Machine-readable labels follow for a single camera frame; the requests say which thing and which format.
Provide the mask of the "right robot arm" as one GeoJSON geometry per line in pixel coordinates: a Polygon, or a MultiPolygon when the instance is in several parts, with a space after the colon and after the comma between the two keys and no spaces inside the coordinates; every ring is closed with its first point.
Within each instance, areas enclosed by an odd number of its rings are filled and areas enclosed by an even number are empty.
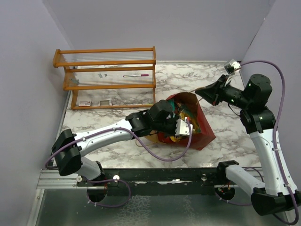
{"type": "Polygon", "coordinates": [[[250,198],[255,211],[261,215],[276,214],[301,204],[301,193],[293,182],[281,152],[278,137],[273,137],[276,119],[266,103],[272,93],[268,77],[254,74],[244,90],[227,84],[227,75],[215,83],[196,89],[195,93],[213,106],[224,101],[240,108],[240,120],[259,156],[264,181],[256,179],[236,161],[218,164],[216,179],[238,185],[250,198]]]}

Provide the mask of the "red paper bag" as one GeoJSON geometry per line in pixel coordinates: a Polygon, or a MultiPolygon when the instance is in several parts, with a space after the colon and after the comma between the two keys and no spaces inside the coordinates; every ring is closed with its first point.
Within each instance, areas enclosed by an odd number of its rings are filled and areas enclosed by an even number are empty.
{"type": "MultiPolygon", "coordinates": [[[[196,150],[202,150],[216,138],[212,128],[210,127],[203,113],[203,110],[199,103],[199,99],[197,98],[196,94],[192,92],[180,92],[169,96],[166,100],[169,99],[174,99],[175,101],[188,103],[188,104],[193,104],[195,102],[198,102],[198,123],[200,125],[201,132],[197,134],[192,133],[190,148],[196,150]]],[[[161,144],[167,144],[176,147],[180,147],[180,146],[185,147],[188,144],[188,139],[189,139],[188,137],[167,136],[162,132],[157,132],[157,134],[161,144]]]]}

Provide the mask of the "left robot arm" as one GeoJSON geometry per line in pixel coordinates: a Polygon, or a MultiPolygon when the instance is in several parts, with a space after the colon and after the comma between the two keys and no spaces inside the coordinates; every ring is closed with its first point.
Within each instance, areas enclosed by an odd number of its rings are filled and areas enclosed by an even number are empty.
{"type": "Polygon", "coordinates": [[[52,147],[59,175],[77,173],[98,186],[103,182],[104,171],[99,162],[86,158],[87,154],[117,142],[148,136],[153,131],[176,135],[179,121],[180,117],[174,114],[172,105],[160,100],[150,109],[131,113],[107,127],[77,134],[66,129],[52,147]]]}

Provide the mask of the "gold chips bag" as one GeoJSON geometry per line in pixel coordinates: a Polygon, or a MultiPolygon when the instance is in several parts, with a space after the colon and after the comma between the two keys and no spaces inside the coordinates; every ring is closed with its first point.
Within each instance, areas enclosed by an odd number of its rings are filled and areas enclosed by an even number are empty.
{"type": "Polygon", "coordinates": [[[144,138],[147,139],[148,141],[150,141],[151,143],[156,143],[156,144],[160,144],[161,143],[159,141],[157,132],[149,134],[147,136],[144,136],[144,138]]]}

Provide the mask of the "teal snack packet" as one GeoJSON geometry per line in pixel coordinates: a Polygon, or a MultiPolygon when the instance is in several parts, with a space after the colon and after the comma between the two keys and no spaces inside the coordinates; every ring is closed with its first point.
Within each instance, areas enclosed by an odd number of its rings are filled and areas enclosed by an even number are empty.
{"type": "Polygon", "coordinates": [[[171,104],[175,116],[178,116],[184,121],[186,117],[190,119],[190,123],[193,126],[193,134],[201,132],[201,128],[198,123],[198,102],[188,104],[175,101],[174,99],[169,99],[168,102],[171,104]]]}

